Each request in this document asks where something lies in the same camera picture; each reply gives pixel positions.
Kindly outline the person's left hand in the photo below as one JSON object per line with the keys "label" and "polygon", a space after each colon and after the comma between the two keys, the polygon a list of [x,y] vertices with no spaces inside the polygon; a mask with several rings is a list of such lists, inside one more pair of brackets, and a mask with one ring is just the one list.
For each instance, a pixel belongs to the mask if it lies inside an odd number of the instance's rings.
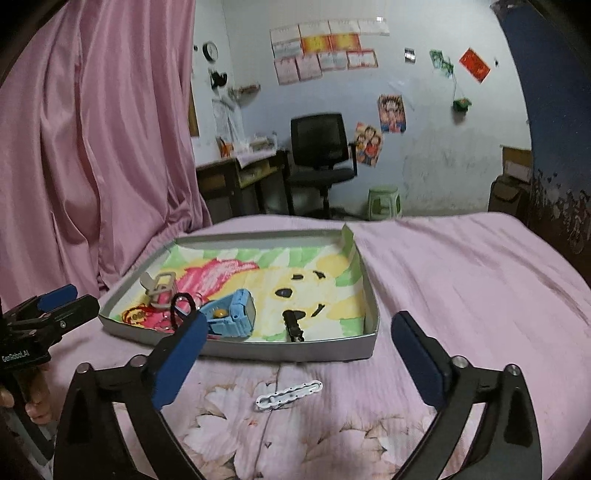
{"label": "person's left hand", "polygon": [[45,363],[17,375],[19,387],[28,399],[25,410],[36,425],[47,425],[53,419],[51,394],[45,378],[50,368],[51,365]]}

